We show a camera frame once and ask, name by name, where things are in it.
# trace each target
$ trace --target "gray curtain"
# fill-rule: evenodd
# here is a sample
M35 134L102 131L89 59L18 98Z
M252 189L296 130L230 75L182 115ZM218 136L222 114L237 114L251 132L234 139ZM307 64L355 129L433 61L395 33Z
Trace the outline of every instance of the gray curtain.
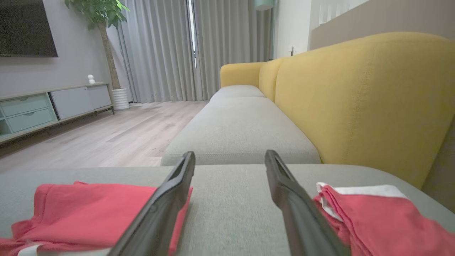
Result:
M220 88L222 65L269 60L272 11L256 11L254 0L193 0L193 3L195 77L205 100Z
M125 0L123 56L138 102L196 100L186 0Z

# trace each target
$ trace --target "wall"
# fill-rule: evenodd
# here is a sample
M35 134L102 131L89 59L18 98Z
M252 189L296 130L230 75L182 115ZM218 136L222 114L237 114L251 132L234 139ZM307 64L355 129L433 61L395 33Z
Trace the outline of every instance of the wall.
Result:
M310 28L309 28L309 36L308 42L311 41L311 33L313 29L319 26L320 21L326 22L329 17L330 19L335 18L332 17L332 14L328 13L328 6L331 5L332 7L341 5L344 7L343 12L348 10L349 5L351 2L349 0L311 0L311 11L310 11ZM324 13L321 12L321 9L327 12L327 16L324 17Z
M278 0L275 4L274 58L290 56L308 48L311 0Z
M455 40L453 10L453 0L370 0L312 30L309 49L394 31Z
M87 22L63 0L43 0L58 58L0 58L0 96L87 84L111 82L98 29L88 31Z
M349 9L352 10L355 7L363 4L366 1L369 1L369 0L349 0Z

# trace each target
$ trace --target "white trim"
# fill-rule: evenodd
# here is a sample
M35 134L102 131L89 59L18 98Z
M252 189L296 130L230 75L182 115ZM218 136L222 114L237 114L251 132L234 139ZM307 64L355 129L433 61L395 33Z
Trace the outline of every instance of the white trim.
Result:
M324 182L316 183L318 192L321 193L322 187L330 186ZM366 186L366 187L339 187L334 188L341 195L376 195L384 197L398 197L408 199L397 187L392 185Z
M34 244L30 247L24 248L19 251L17 256L37 256L38 255L38 247L40 247L41 244Z
M332 208L332 206L329 204L329 202L327 202L325 197L321 197L320 203L322 205L322 209L324 209L324 211L326 213L328 213L330 216L336 218L337 220L343 222L341 217L335 212L335 210Z

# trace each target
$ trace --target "tv stand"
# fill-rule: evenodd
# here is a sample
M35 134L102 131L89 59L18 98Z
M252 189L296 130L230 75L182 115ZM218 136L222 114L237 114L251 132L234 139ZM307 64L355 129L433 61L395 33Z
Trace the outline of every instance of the tv stand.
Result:
M0 98L0 144L85 116L112 110L111 87L94 83Z

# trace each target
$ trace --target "lamp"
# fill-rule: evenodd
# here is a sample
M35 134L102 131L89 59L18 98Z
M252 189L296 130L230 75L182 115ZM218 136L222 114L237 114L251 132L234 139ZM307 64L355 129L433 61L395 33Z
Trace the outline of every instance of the lamp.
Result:
M256 10L268 10L273 8L274 0L254 0Z

